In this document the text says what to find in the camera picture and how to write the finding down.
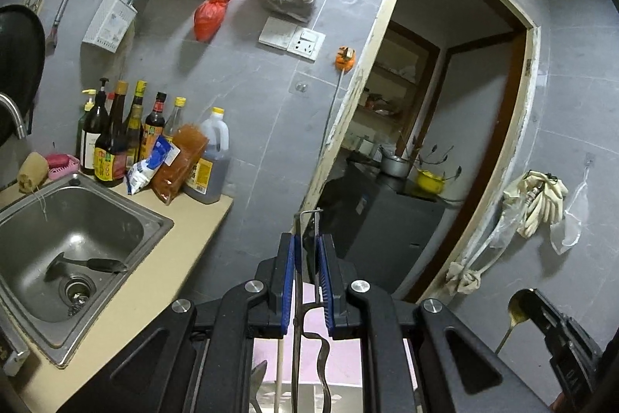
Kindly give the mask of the person right hand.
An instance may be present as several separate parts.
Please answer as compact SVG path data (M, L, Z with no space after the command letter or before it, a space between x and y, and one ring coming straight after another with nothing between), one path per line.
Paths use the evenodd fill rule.
M564 413L570 410L569 400L560 393L555 400L550 404L550 409L553 413Z

